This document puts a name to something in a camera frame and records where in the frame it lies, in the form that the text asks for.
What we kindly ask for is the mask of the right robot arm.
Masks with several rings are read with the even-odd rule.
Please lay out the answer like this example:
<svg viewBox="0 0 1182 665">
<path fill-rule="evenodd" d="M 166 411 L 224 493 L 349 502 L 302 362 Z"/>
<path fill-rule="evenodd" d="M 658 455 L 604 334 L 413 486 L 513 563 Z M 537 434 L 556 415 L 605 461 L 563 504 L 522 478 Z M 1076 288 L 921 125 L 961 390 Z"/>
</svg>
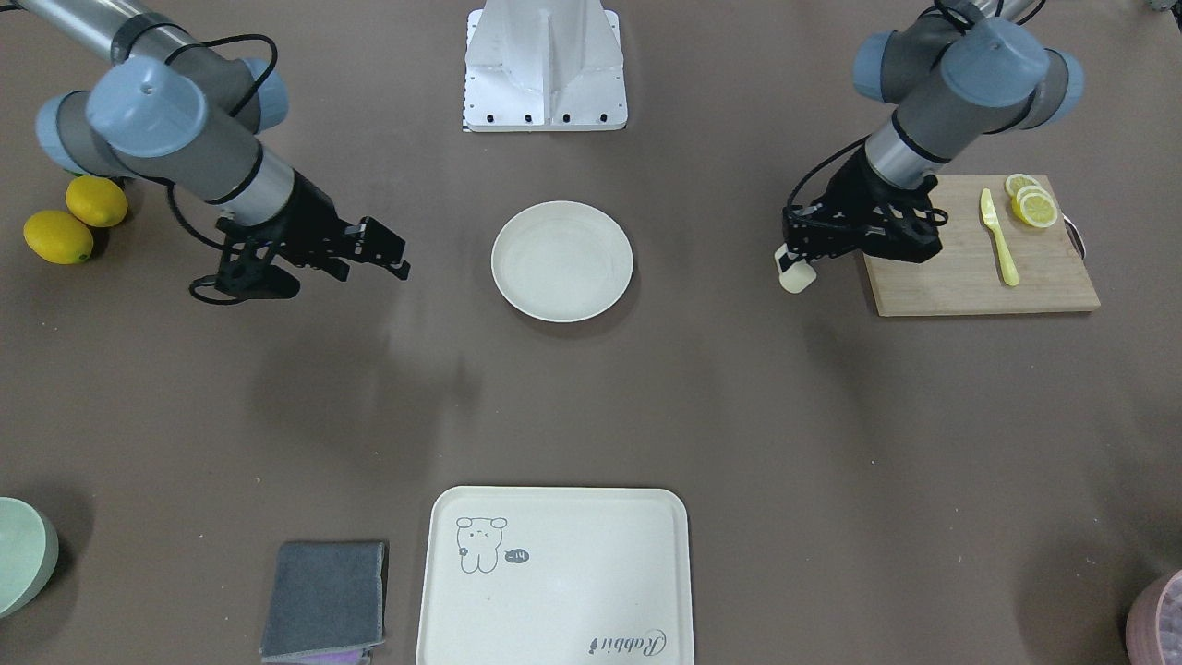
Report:
<svg viewBox="0 0 1182 665">
<path fill-rule="evenodd" d="M 43 18 L 110 65 L 91 90 L 46 102 L 35 135 L 69 172 L 164 185 L 174 219 L 193 230 L 178 189 L 219 211 L 217 270 L 189 293 L 212 306 L 290 299 L 288 266 L 346 281 L 375 265 L 405 281 L 405 240 L 371 216 L 339 219 L 325 193 L 259 139 L 290 109 L 278 56 L 230 60 L 139 1 L 6 1 Z"/>
</svg>

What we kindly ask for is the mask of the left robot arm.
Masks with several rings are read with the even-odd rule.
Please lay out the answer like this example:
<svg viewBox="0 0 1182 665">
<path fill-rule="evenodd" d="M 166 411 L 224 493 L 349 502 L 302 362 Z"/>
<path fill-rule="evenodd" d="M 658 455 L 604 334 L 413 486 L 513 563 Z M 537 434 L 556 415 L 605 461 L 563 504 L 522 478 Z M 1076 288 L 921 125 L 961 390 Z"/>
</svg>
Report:
<svg viewBox="0 0 1182 665">
<path fill-rule="evenodd" d="M 926 262 L 942 249 L 937 172 L 983 135 L 1069 115 L 1085 90 L 1082 63 L 1043 46 L 1025 21 L 1035 1 L 933 1 L 907 30 L 862 43 L 855 89 L 892 105 L 884 125 L 837 151 L 818 198 L 782 208 L 774 253 L 784 291 L 814 281 L 817 260 L 851 252 Z"/>
</svg>

